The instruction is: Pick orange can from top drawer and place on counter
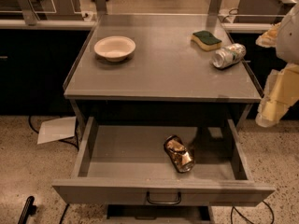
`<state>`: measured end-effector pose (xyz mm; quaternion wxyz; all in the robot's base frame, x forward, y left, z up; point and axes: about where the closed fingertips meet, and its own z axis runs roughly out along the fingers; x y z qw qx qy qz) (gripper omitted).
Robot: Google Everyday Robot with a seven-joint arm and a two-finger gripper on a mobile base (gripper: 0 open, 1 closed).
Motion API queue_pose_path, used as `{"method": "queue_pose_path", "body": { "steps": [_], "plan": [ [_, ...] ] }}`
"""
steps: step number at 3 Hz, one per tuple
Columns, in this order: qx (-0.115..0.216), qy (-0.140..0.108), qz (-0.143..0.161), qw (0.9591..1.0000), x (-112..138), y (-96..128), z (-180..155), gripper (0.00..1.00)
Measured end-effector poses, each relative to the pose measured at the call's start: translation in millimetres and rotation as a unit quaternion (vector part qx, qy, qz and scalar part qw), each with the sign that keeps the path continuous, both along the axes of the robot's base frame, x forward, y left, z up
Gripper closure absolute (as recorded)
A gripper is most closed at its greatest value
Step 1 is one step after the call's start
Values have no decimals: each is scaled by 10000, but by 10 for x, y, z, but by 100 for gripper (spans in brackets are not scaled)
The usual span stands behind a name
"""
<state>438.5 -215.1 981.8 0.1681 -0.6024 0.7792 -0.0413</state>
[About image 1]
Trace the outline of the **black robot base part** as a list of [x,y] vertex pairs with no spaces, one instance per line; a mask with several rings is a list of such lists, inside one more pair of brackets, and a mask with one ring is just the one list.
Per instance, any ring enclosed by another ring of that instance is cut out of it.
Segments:
[[32,216],[36,212],[35,197],[29,196],[26,199],[24,207],[21,211],[21,216],[19,218],[18,224],[26,224],[29,216]]

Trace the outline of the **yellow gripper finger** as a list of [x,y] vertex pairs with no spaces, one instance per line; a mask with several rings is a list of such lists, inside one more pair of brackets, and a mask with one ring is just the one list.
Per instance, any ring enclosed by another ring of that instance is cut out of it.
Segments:
[[273,24],[268,31],[264,32],[256,39],[256,44],[263,48],[274,48],[277,44],[279,27],[280,27],[280,22]]
[[299,101],[299,65],[288,63],[282,70],[272,70],[268,76],[264,97],[258,106],[256,123],[272,127]]

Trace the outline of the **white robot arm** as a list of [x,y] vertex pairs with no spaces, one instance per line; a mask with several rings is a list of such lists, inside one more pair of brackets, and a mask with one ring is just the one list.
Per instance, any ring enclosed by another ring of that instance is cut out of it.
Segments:
[[299,5],[295,5],[281,22],[260,35],[256,44],[275,48],[278,58],[286,62],[280,70],[272,70],[264,86],[256,123],[272,127],[299,101]]

